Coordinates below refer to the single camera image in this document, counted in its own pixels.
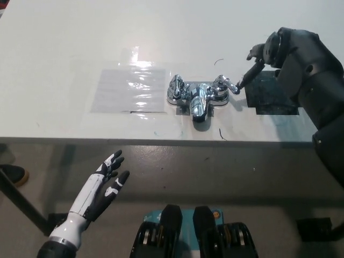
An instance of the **robotic hand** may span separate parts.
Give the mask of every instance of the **robotic hand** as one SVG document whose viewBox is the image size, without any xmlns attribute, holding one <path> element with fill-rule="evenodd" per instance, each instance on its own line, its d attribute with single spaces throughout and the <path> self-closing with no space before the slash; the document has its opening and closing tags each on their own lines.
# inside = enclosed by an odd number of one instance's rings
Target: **robotic hand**
<svg viewBox="0 0 344 258">
<path fill-rule="evenodd" d="M 38 258 L 70 258 L 75 257 L 81 245 L 81 233 L 95 221 L 116 198 L 118 192 L 129 177 L 129 171 L 123 172 L 114 183 L 107 188 L 105 194 L 99 196 L 103 185 L 117 176 L 121 163 L 122 151 L 108 157 L 88 178 L 69 210 L 66 220 L 57 225 L 38 252 Z"/>
<path fill-rule="evenodd" d="M 317 34 L 280 28 L 265 44 L 255 45 L 247 60 L 255 65 L 236 85 L 240 90 L 263 70 L 277 68 L 277 83 L 304 108 L 318 129 L 313 135 L 316 152 L 344 187 L 344 81 L 343 66 Z"/>
</svg>

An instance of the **black shoe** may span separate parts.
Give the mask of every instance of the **black shoe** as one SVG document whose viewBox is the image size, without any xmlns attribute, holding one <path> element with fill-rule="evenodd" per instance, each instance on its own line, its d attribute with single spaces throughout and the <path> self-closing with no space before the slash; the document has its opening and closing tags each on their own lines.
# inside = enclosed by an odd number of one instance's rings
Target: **black shoe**
<svg viewBox="0 0 344 258">
<path fill-rule="evenodd" d="M 22 186 L 28 180 L 28 172 L 22 167 L 0 165 L 0 169 L 4 171 L 5 175 L 16 187 Z"/>
</svg>

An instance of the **black robotic arm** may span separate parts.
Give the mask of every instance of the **black robotic arm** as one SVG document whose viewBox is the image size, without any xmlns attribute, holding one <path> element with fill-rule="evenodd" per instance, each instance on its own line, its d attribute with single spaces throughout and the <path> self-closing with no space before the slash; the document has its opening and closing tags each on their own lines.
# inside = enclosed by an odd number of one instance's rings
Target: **black robotic arm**
<svg viewBox="0 0 344 258">
<path fill-rule="evenodd" d="M 255 65 L 237 84 L 242 89 L 265 67 L 275 71 L 286 95 L 300 104 L 318 129 L 314 148 L 326 168 L 344 187 L 344 80 L 340 61 L 305 30 L 280 28 L 265 44 L 254 46 L 247 60 Z"/>
</svg>

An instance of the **white table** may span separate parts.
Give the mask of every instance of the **white table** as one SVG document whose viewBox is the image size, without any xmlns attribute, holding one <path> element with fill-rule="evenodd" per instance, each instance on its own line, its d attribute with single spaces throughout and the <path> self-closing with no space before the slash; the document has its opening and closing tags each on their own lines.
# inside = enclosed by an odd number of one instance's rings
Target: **white table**
<svg viewBox="0 0 344 258">
<path fill-rule="evenodd" d="M 207 130 L 166 101 L 163 113 L 144 117 L 90 111 L 101 71 L 116 69 L 135 46 L 137 62 L 192 81 L 219 74 L 238 81 L 253 65 L 246 61 L 251 47 L 281 26 L 319 33 L 344 60 L 344 2 L 311 2 L 11 0 L 0 20 L 0 141 L 310 142 L 316 129 L 303 109 L 299 116 L 257 116 L 244 92 L 215 109 Z"/>
</svg>

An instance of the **clear plastic film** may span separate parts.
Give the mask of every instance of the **clear plastic film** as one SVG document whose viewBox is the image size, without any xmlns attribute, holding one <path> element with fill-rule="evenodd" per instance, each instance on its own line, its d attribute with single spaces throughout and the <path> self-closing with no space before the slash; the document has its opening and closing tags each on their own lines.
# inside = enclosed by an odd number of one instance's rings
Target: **clear plastic film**
<svg viewBox="0 0 344 258">
<path fill-rule="evenodd" d="M 138 47 L 126 49 L 116 69 L 103 69 L 91 112 L 163 112 L 166 70 L 138 61 Z"/>
</svg>

